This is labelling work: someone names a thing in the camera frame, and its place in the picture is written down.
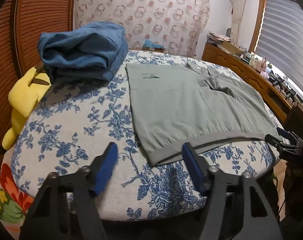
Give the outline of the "yellow plush toy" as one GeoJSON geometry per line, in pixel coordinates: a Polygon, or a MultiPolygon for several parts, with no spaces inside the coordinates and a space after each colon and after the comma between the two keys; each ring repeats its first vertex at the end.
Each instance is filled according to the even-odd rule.
{"type": "Polygon", "coordinates": [[[13,108],[11,128],[2,140],[1,154],[5,154],[14,144],[32,111],[50,87],[50,79],[43,69],[43,63],[27,70],[12,87],[8,95],[9,103],[13,108]]]}

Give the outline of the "wooden sideboard cabinet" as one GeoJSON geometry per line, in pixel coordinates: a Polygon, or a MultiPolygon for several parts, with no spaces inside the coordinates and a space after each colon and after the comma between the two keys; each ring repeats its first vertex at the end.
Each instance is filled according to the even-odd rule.
{"type": "Polygon", "coordinates": [[[202,60],[230,68],[234,71],[243,81],[260,93],[263,100],[282,124],[287,124],[287,122],[294,119],[303,121],[302,104],[290,104],[290,102],[286,100],[285,95],[273,86],[270,81],[263,78],[253,67],[210,43],[206,43],[205,45],[202,60]]]}

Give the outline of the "pink bottle on cabinet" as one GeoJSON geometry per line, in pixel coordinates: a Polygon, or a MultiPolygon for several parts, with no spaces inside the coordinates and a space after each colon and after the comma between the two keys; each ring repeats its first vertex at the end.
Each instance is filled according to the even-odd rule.
{"type": "Polygon", "coordinates": [[[261,71],[265,71],[265,68],[266,68],[266,58],[264,57],[260,62],[259,62],[259,64],[258,64],[258,66],[257,66],[257,70],[259,71],[259,72],[261,72],[261,71]]]}

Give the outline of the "grey zebra window blind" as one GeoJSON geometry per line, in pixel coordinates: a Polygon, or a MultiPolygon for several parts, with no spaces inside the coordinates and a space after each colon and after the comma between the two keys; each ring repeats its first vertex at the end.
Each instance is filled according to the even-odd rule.
{"type": "Polygon", "coordinates": [[[265,0],[255,53],[303,92],[303,10],[296,0],[265,0]]]}

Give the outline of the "folded blue jeans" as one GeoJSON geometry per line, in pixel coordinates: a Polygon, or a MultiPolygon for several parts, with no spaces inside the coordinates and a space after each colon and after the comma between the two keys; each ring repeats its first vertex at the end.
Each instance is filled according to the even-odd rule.
{"type": "Polygon", "coordinates": [[[37,49],[51,83],[111,81],[129,51],[125,35],[120,24],[93,22],[73,31],[42,33],[37,49]]]}

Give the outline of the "grey-green pants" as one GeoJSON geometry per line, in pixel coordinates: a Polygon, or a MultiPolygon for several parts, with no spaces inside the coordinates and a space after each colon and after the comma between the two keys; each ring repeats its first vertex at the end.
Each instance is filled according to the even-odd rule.
{"type": "Polygon", "coordinates": [[[203,153],[235,139],[277,136],[261,95],[208,66],[127,64],[135,131],[152,165],[203,153]]]}

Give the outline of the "orange floral beige blanket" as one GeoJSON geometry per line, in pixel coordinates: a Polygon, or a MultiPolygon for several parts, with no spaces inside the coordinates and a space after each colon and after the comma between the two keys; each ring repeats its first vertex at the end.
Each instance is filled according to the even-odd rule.
{"type": "Polygon", "coordinates": [[[10,167],[3,163],[0,172],[0,222],[13,239],[19,239],[33,200],[16,186],[10,167]]]}

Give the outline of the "beige side curtain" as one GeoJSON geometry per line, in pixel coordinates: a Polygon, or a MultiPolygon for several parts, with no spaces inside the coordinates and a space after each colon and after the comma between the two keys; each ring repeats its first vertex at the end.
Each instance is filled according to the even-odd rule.
{"type": "Polygon", "coordinates": [[[238,42],[240,25],[243,19],[245,4],[246,0],[233,0],[231,37],[232,41],[235,43],[238,42]]]}

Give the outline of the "brown louvered wardrobe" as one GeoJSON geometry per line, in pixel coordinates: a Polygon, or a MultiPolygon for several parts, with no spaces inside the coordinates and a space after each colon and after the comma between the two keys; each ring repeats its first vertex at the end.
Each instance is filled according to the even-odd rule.
{"type": "Polygon", "coordinates": [[[41,33],[72,29],[73,2],[5,0],[0,8],[0,147],[10,127],[9,90],[40,62],[36,47],[41,33]]]}

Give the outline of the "stack of papers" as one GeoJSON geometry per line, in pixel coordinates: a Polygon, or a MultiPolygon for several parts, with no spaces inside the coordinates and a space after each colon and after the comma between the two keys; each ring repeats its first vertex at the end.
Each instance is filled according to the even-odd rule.
{"type": "Polygon", "coordinates": [[[212,31],[209,31],[207,34],[207,42],[213,45],[219,45],[223,42],[230,42],[232,39],[228,36],[221,35],[212,31]]]}

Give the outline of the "blue item behind bed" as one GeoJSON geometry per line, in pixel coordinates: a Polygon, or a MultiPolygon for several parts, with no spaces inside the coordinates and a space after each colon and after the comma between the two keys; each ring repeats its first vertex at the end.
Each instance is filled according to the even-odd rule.
{"type": "Polygon", "coordinates": [[[152,42],[149,39],[145,39],[142,46],[142,50],[164,52],[164,47],[158,44],[157,42],[152,42]]]}

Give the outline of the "pink circle patterned curtain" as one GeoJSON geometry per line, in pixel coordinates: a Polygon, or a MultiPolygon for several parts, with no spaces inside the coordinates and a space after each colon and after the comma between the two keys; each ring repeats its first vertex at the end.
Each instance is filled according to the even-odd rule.
{"type": "Polygon", "coordinates": [[[195,57],[209,14],[209,0],[75,0],[74,27],[118,23],[130,49],[150,40],[170,54],[195,57]]]}

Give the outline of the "cardboard box on cabinet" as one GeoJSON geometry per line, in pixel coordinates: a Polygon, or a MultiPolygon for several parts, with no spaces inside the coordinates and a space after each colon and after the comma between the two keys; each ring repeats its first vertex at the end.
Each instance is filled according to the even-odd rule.
{"type": "Polygon", "coordinates": [[[239,47],[237,44],[232,43],[231,41],[224,41],[221,47],[231,55],[240,56],[244,53],[243,49],[239,47]]]}

